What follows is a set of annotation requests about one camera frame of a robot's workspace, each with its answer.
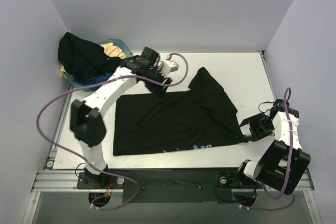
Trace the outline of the black graphic t shirt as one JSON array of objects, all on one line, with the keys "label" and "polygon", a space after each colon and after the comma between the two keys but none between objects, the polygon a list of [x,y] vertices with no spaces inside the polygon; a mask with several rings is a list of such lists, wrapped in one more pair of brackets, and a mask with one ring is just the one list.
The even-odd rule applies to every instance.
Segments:
[{"label": "black graphic t shirt", "polygon": [[187,151],[245,143],[237,109],[202,67],[189,90],[123,95],[116,102],[113,155]]}]

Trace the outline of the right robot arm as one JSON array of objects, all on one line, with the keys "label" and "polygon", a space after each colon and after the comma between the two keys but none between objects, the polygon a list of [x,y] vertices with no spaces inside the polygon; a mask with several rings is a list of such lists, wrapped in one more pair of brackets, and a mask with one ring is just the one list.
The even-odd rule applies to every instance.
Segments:
[{"label": "right robot arm", "polygon": [[248,141],[255,142],[267,136],[273,136],[274,140],[258,162],[243,161],[234,174],[234,180],[240,187],[259,183],[290,195],[311,157],[299,143],[299,112],[282,99],[271,104],[269,112],[250,116],[240,124],[241,127],[249,126],[250,135],[245,137]]}]

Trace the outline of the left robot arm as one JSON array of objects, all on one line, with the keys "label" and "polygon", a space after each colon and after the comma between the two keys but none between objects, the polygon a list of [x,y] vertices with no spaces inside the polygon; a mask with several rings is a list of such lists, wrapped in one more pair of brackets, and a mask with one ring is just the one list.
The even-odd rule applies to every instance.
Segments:
[{"label": "left robot arm", "polygon": [[100,86],[93,94],[71,104],[70,130],[79,141],[83,156],[88,160],[84,167],[84,180],[95,188],[103,188],[108,182],[107,164],[103,158],[102,141],[107,128],[103,118],[110,107],[129,88],[145,78],[146,88],[163,95],[172,83],[169,73],[177,71],[178,64],[167,57],[160,59],[159,53],[145,47],[140,55],[121,60],[120,66],[110,77],[110,83]]}]

